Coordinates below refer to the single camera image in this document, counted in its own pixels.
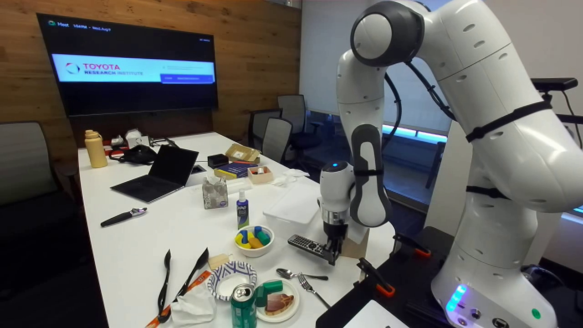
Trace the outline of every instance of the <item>white table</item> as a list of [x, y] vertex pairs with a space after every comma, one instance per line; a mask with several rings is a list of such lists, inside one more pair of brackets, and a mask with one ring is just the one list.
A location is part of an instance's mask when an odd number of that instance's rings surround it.
[[[204, 168], [208, 168], [208, 155], [224, 153], [233, 144], [233, 141], [219, 133], [177, 137], [173, 141], [181, 148], [199, 152], [199, 164]], [[330, 305], [337, 303], [352, 290], [352, 285], [361, 277], [355, 259], [339, 257], [337, 265], [330, 266], [321, 259], [301, 254], [286, 243], [294, 234], [324, 243], [326, 237], [319, 213], [310, 224], [266, 219], [263, 215], [263, 208], [266, 206], [263, 201], [283, 195], [284, 186], [301, 184], [304, 188], [319, 188], [319, 184], [304, 177], [283, 179], [290, 170], [270, 159], [263, 159], [263, 162], [272, 168], [279, 184], [248, 184], [250, 221], [252, 224], [270, 226], [275, 232], [277, 241], [268, 255], [261, 259], [244, 259], [233, 244], [237, 230], [237, 193], [232, 193], [232, 190], [228, 208], [204, 210], [201, 188], [204, 173], [197, 173], [191, 175], [186, 188], [151, 204], [144, 204], [111, 192], [111, 186], [146, 175], [150, 166], [130, 166], [110, 161], [108, 168], [91, 170], [88, 152], [79, 150], [79, 172], [89, 239], [111, 328], [146, 326], [157, 316], [157, 297], [166, 274], [162, 259], [168, 250], [171, 250], [171, 275], [166, 303], [177, 295], [177, 290], [204, 248], [208, 248], [212, 255], [232, 254], [233, 261], [250, 263], [259, 274], [259, 283], [279, 279], [275, 275], [275, 268], [279, 266], [306, 274], [326, 274], [330, 275], [328, 283], [312, 281], [312, 285]], [[102, 221], [128, 212], [130, 208], [144, 206], [148, 208], [148, 215], [100, 228]], [[388, 257], [392, 235], [394, 230], [390, 224], [372, 230], [366, 259], [376, 266]], [[259, 321], [259, 326], [314, 326], [317, 317], [326, 312], [314, 295], [301, 290], [297, 281], [292, 285], [301, 292], [299, 312], [286, 323], [266, 325]], [[230, 305], [217, 301], [215, 319], [201, 326], [226, 328], [230, 325]]]

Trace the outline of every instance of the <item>plastic bottle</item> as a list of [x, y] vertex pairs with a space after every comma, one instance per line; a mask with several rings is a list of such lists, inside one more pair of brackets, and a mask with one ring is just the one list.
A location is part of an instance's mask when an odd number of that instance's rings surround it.
[[99, 131], [86, 130], [86, 148], [89, 153], [91, 168], [108, 166], [108, 159], [106, 159], [106, 152], [104, 152], [104, 139]]
[[244, 192], [239, 192], [237, 199], [237, 230], [250, 226], [250, 201], [244, 197]]

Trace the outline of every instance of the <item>cloth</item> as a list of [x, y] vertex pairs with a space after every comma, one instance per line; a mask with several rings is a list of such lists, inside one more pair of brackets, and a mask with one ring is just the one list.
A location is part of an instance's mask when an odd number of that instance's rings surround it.
[[215, 299], [208, 288], [195, 288], [171, 305], [171, 321], [175, 328], [202, 325], [215, 319]]
[[228, 206], [228, 197], [226, 183], [215, 173], [208, 173], [202, 184], [204, 210]]

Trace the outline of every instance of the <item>laptop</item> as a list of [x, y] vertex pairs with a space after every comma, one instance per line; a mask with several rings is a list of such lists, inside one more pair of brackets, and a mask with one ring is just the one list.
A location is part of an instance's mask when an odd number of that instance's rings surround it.
[[162, 146], [148, 175], [117, 184], [111, 190], [142, 203], [151, 203], [182, 188], [197, 162], [197, 157], [197, 152]]

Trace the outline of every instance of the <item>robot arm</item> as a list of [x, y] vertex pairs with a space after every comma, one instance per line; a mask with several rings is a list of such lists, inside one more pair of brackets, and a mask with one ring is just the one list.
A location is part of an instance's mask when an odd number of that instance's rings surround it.
[[[383, 75], [414, 57], [432, 68], [474, 148], [461, 228], [432, 283], [436, 301], [454, 326], [478, 323], [465, 308], [501, 326], [556, 326], [552, 306], [519, 268], [536, 234], [536, 212], [583, 204], [583, 181], [576, 179], [583, 153], [541, 101], [505, 28], [481, 0], [452, 0], [434, 13], [417, 2], [381, 2], [355, 22], [337, 77], [354, 168], [324, 170], [321, 177], [328, 246], [341, 244], [343, 230], [330, 228], [346, 221], [370, 228], [388, 221]], [[337, 179], [345, 179], [346, 190], [330, 193]]]

